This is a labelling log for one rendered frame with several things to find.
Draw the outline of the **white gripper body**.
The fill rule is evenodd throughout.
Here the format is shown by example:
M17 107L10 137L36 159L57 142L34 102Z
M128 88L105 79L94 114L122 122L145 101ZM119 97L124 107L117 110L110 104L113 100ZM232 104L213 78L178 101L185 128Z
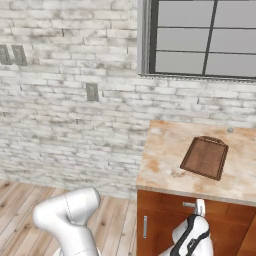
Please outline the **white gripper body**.
M203 199L196 200L195 213L201 217L205 216L206 208L205 208L205 202Z

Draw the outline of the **brown wooden drawer front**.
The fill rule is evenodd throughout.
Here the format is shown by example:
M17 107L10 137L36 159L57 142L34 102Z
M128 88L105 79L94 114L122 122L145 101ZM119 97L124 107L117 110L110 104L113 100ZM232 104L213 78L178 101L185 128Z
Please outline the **brown wooden drawer front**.
M256 207L213 200L204 200L205 218L210 224L212 237L243 238L256 214Z

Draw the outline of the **brown wooden cutting board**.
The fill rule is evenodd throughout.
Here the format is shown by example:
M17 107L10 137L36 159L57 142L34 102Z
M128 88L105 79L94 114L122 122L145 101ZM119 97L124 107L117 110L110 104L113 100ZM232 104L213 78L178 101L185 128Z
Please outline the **brown wooden cutting board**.
M229 146L222 140L194 137L180 168L219 181L222 176Z

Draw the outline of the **brown wooden cupboard door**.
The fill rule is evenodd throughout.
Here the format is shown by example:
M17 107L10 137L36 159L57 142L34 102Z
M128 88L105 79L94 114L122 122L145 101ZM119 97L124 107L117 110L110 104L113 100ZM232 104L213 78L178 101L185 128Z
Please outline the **brown wooden cupboard door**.
M139 190L137 192L137 256L158 256L172 244L172 230L181 220L178 196ZM143 239L143 216L148 216Z

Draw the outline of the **dark framed window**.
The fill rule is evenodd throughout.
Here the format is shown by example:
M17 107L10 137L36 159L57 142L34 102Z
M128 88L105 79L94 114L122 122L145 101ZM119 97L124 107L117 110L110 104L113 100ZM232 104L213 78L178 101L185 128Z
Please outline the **dark framed window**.
M137 0L141 75L256 80L256 0Z

